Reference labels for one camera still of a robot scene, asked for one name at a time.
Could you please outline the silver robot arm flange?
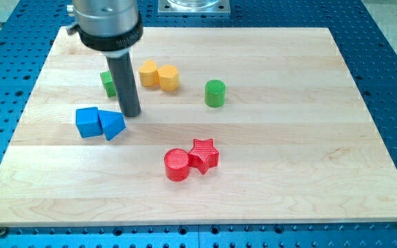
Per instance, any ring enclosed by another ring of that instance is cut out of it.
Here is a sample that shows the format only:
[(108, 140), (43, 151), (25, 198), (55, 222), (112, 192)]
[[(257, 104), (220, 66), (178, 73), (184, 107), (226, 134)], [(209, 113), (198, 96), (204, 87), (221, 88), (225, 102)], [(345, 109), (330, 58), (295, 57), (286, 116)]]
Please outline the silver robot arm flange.
[(67, 13), (74, 17), (67, 33), (109, 58), (126, 55), (143, 36), (136, 0), (72, 0)]

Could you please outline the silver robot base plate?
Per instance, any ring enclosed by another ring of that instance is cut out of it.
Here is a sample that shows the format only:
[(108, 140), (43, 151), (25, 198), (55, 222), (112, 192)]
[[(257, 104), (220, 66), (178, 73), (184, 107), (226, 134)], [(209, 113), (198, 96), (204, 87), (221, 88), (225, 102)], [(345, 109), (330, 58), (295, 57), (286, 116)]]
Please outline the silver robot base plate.
[(230, 14), (230, 0), (158, 0), (158, 13), (175, 14)]

